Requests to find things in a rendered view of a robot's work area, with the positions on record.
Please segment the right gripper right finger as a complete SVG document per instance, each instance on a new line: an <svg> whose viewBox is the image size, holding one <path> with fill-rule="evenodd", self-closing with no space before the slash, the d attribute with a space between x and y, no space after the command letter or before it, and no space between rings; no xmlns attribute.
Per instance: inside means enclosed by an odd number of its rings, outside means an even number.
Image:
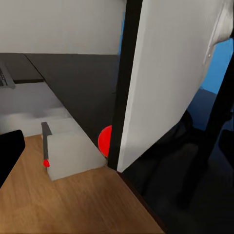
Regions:
<svg viewBox="0 0 234 234"><path fill-rule="evenodd" d="M234 169L234 132L223 130L218 146Z"/></svg>

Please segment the keyboard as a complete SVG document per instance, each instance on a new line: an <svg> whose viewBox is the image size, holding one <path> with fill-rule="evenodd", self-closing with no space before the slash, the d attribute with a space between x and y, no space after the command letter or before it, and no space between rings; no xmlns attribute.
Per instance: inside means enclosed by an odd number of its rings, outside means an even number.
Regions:
<svg viewBox="0 0 234 234"><path fill-rule="evenodd" d="M0 89L3 88L11 88L14 90L16 88L16 84L8 72L4 62L0 58Z"/></svg>

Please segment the monitor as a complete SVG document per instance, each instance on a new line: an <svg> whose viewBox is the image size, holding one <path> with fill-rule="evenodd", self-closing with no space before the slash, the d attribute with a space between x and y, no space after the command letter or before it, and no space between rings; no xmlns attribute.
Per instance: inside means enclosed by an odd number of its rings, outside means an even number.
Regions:
<svg viewBox="0 0 234 234"><path fill-rule="evenodd" d="M127 0L113 123L98 146L107 166L123 172L145 152L162 151L188 135L216 143L234 105L234 54L205 130L187 107L201 87L219 42L234 39L232 0ZM157 143L185 115L179 138Z"/></svg>

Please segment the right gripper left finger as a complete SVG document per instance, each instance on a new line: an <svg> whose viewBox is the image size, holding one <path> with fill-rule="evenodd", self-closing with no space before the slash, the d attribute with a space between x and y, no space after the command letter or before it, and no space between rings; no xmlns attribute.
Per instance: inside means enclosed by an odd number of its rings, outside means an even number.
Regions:
<svg viewBox="0 0 234 234"><path fill-rule="evenodd" d="M25 148L22 130L0 135L0 188Z"/></svg>

